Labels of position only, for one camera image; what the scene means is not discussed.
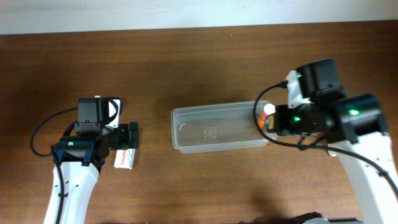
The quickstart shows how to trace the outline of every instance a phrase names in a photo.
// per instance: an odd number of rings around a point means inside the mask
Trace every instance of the wooden table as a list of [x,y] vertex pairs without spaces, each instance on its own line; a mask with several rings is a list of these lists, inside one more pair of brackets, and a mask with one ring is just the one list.
[[[333,58],[349,95],[380,99],[398,159],[397,28],[381,21],[0,36],[0,222],[43,222],[53,162],[33,155],[30,134],[94,95],[123,99],[121,122],[139,122],[141,145],[133,170],[115,169],[115,153],[108,157],[86,223],[238,223],[312,211],[360,217],[338,159],[275,144],[183,155],[172,145],[170,112],[252,101],[289,70]],[[265,98],[287,102],[285,90]],[[36,148],[49,152],[76,118],[49,122]]]

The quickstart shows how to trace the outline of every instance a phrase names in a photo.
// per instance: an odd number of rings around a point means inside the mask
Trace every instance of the black cable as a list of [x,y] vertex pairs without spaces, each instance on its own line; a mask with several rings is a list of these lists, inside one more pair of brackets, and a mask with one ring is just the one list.
[[307,136],[301,136],[300,140],[298,141],[297,144],[303,144],[304,140],[307,138]]
[[261,97],[268,92],[269,90],[273,89],[273,88],[286,88],[287,86],[287,81],[283,81],[281,83],[278,83],[276,85],[270,86],[268,88],[266,88],[264,91],[262,91],[260,93],[260,95],[257,97],[256,101],[254,102],[254,106],[253,106],[253,120],[254,123],[256,124],[257,130],[260,132],[260,134],[262,135],[262,137],[264,137],[266,140],[274,143],[274,144],[278,144],[280,146],[286,146],[286,147],[295,147],[298,148],[300,150],[306,150],[306,149],[320,149],[320,150],[329,150],[332,152],[337,152],[340,154],[344,154],[347,156],[351,156],[351,157],[355,157],[357,159],[360,159],[368,164],[370,164],[371,166],[373,166],[378,172],[380,176],[383,176],[388,184],[390,185],[392,191],[394,192],[396,199],[398,200],[398,187],[396,186],[396,184],[394,183],[394,181],[391,179],[390,175],[388,174],[387,171],[385,171],[381,166],[379,166],[377,163],[373,162],[372,160],[361,156],[357,153],[354,152],[349,152],[343,149],[338,149],[335,147],[328,147],[328,146],[316,146],[316,145],[299,145],[299,144],[291,144],[291,143],[287,143],[287,142],[280,142],[280,141],[276,141],[270,137],[268,137],[260,128],[259,124],[257,123],[257,118],[256,118],[256,108],[257,108],[257,104],[259,102],[259,100],[261,99]]
[[57,219],[55,221],[55,224],[59,224],[62,216],[62,208],[63,208],[63,199],[65,198],[65,186],[63,184],[63,177],[62,177],[62,171],[61,171],[61,165],[58,161],[57,154],[55,153],[54,146],[51,146],[51,153],[54,158],[54,163],[55,167],[57,168],[58,172],[58,177],[60,179],[60,187],[61,187],[61,192],[59,193],[60,196],[60,204],[58,206],[58,214],[57,214]]
[[69,136],[73,128],[75,127],[75,124],[77,124],[77,121],[70,123],[69,126],[66,128],[65,132],[63,133],[63,136]]
[[54,117],[56,117],[56,116],[58,116],[58,115],[60,115],[60,114],[63,114],[63,113],[69,112],[69,111],[73,111],[73,110],[77,110],[77,109],[78,109],[78,108],[76,107],[76,108],[70,108],[70,109],[67,109],[67,110],[59,111],[58,113],[55,113],[55,114],[49,116],[48,118],[46,118],[44,121],[42,121],[42,122],[38,125],[38,127],[33,131],[32,136],[30,137],[30,143],[29,143],[29,144],[30,144],[30,149],[32,150],[32,152],[33,152],[36,156],[40,156],[40,157],[51,156],[51,152],[48,153],[48,154],[41,154],[41,153],[38,153],[38,152],[35,150],[35,148],[33,147],[33,139],[35,138],[35,135],[36,135],[37,131],[38,131],[47,121],[51,120],[52,118],[54,118]]

